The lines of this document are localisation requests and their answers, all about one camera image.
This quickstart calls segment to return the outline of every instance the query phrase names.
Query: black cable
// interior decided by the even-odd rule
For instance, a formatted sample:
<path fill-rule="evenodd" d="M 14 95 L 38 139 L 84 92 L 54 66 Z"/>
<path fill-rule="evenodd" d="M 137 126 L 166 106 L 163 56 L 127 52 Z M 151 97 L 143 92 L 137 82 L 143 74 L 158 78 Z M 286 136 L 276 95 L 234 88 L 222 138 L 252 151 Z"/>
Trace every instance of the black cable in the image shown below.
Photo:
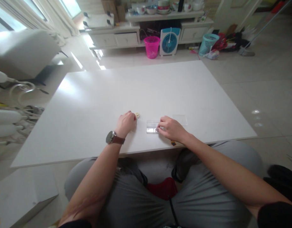
<path fill-rule="evenodd" d="M 174 217 L 174 221 L 175 221 L 176 225 L 179 226 L 178 221 L 177 221 L 177 216 L 175 215 L 175 211 L 174 211 L 174 208 L 173 208 L 172 200 L 171 200 L 171 198 L 169 196 L 168 196 L 168 198 L 169 198 L 169 202 L 170 202 L 170 206 L 171 206 L 171 211 L 172 211 L 172 214 L 173 214 L 173 217 Z"/>

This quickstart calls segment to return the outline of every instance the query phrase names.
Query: blue fan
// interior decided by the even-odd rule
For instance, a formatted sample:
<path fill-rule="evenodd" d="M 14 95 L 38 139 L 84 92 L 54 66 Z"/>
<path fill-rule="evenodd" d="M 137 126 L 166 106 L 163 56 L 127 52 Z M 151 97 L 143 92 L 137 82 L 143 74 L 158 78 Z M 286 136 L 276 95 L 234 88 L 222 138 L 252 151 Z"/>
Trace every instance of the blue fan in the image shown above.
<path fill-rule="evenodd" d="M 161 31 L 160 55 L 174 55 L 177 52 L 177 44 L 180 35 L 179 28 L 165 28 Z"/>

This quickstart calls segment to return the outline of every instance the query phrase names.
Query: brown leather watch strap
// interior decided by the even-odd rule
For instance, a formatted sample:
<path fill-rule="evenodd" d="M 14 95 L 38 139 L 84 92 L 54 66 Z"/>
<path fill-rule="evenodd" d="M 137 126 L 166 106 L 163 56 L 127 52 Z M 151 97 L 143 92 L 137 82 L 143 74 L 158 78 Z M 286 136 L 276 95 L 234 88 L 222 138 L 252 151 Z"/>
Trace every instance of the brown leather watch strap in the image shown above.
<path fill-rule="evenodd" d="M 125 142 L 125 139 L 117 137 L 117 136 L 114 136 L 112 140 L 112 143 L 124 144 L 124 142 Z"/>

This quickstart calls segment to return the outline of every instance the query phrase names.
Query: hand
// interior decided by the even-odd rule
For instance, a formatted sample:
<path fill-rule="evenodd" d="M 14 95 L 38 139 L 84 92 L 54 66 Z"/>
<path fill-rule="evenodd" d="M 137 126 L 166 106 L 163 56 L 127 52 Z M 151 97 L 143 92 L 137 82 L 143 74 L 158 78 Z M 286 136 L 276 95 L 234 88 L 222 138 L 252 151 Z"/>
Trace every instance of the hand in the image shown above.
<path fill-rule="evenodd" d="M 115 128 L 117 137 L 126 138 L 127 134 L 136 127 L 136 116 L 131 111 L 126 112 L 118 118 Z"/>
<path fill-rule="evenodd" d="M 168 116 L 163 116 L 158 124 L 158 132 L 170 140 L 182 143 L 189 133 L 183 126 L 174 119 Z"/>

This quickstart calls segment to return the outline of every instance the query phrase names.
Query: wristwatch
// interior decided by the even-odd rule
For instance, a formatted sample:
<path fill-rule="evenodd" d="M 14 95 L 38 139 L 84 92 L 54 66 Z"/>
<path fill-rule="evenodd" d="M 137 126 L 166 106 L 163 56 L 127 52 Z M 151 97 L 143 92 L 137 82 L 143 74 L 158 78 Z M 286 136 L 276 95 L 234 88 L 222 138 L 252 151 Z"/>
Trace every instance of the wristwatch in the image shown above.
<path fill-rule="evenodd" d="M 110 131 L 106 138 L 106 143 L 118 143 L 118 144 L 124 144 L 125 139 L 117 137 L 115 131 Z"/>

